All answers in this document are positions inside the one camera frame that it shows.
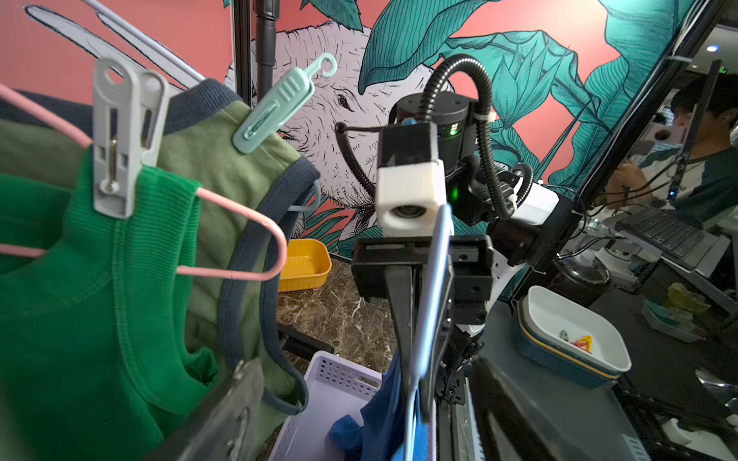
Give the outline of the blue tank top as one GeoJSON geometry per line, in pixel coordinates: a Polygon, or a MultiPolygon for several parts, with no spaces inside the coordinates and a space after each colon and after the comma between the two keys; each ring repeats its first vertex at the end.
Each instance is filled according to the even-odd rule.
{"type": "Polygon", "coordinates": [[[345,460],[404,460],[406,416],[396,353],[382,375],[380,390],[361,409],[363,424],[346,415],[332,425],[328,438],[344,452],[345,460]]]}

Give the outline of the light blue wire hanger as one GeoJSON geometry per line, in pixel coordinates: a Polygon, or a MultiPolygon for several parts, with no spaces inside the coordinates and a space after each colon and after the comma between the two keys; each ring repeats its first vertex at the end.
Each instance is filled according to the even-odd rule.
{"type": "Polygon", "coordinates": [[[444,307],[444,287],[448,268],[448,253],[453,230],[452,208],[442,205],[436,215],[434,234],[430,243],[428,263],[423,277],[420,305],[413,337],[409,377],[407,378],[404,460],[413,459],[415,447],[415,431],[417,426],[416,411],[420,407],[419,386],[426,378],[432,365],[435,333],[440,325],[439,317],[444,307]]]}

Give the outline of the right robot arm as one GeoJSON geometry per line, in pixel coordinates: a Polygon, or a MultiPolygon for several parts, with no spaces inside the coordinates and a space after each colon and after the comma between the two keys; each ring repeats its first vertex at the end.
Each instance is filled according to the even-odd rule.
{"type": "Polygon", "coordinates": [[[363,298],[386,299],[392,309],[407,398],[434,399],[454,307],[464,309],[463,326],[482,326],[482,309],[500,288],[492,279],[491,239],[470,236],[452,238],[441,253],[441,286],[432,290],[430,250],[437,219],[451,213],[467,225],[505,220],[522,229],[518,245],[526,246],[559,201],[555,192],[536,184],[530,165],[502,170],[494,163],[492,90],[475,58],[456,55],[444,61],[419,94],[415,114],[392,115],[378,128],[374,181],[357,163],[351,127],[336,125],[340,152],[374,195],[382,227],[381,237],[355,244],[352,273],[363,298]]]}

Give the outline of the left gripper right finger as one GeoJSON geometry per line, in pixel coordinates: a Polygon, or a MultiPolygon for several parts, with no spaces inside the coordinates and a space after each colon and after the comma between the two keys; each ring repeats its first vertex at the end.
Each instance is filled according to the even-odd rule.
{"type": "Polygon", "coordinates": [[[487,460],[575,460],[577,447],[534,405],[515,396],[515,387],[485,358],[475,358],[471,401],[487,460]]]}

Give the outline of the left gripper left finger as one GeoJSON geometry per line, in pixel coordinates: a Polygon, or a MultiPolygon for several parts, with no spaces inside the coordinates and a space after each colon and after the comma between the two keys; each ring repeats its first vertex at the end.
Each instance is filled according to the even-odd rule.
{"type": "Polygon", "coordinates": [[[249,460],[263,398],[261,361],[240,361],[148,460],[249,460]]]}

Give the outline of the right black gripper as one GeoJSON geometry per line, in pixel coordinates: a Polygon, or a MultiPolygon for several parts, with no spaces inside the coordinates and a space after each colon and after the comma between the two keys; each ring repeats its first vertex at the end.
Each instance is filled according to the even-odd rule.
{"type": "MultiPolygon", "coordinates": [[[[365,299],[388,300],[404,392],[411,388],[415,310],[419,306],[423,271],[430,257],[430,242],[428,237],[368,238],[357,241],[353,249],[351,270],[359,295],[365,299]]],[[[449,260],[454,277],[452,287],[444,289],[440,300],[430,370],[420,381],[422,406],[434,403],[440,364],[453,321],[458,326],[483,325],[493,288],[493,248],[487,235],[453,236],[449,260]]]]}

